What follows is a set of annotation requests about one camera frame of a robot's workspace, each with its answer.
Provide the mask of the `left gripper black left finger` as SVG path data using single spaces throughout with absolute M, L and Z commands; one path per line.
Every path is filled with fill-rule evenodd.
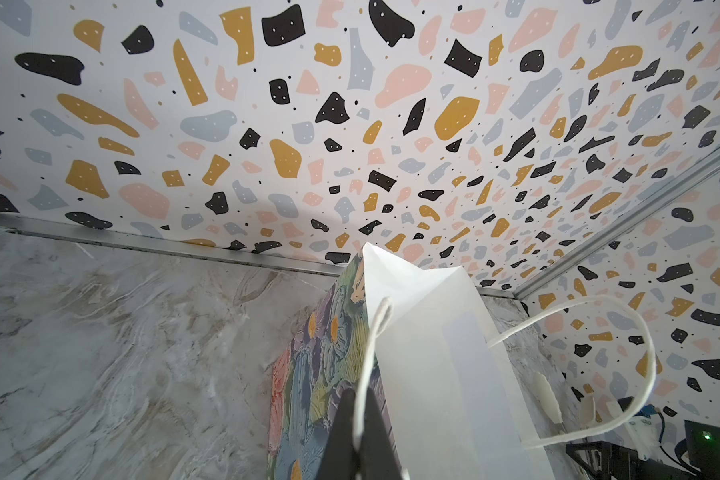
M 355 391 L 345 390 L 328 436 L 317 480 L 351 480 L 359 474 L 359 456 L 353 441 Z

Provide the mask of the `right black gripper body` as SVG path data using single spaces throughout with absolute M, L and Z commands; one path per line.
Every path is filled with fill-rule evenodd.
M 679 480 L 684 471 L 655 460 L 641 460 L 636 450 L 605 441 L 568 443 L 566 454 L 589 479 Z

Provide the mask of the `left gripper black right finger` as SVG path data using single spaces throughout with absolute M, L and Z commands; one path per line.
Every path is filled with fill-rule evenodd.
M 401 480 L 398 465 L 384 424 L 380 407 L 373 392 L 367 388 L 366 397 L 357 407 L 357 478 L 362 480 Z

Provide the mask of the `white floral paper bag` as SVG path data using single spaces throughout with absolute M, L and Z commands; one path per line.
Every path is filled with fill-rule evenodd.
M 402 479 L 549 479 L 499 331 L 461 267 L 421 269 L 371 244 L 346 266 L 273 368 L 267 475 L 316 479 L 345 390 L 376 397 Z M 657 368 L 644 318 L 618 298 Z

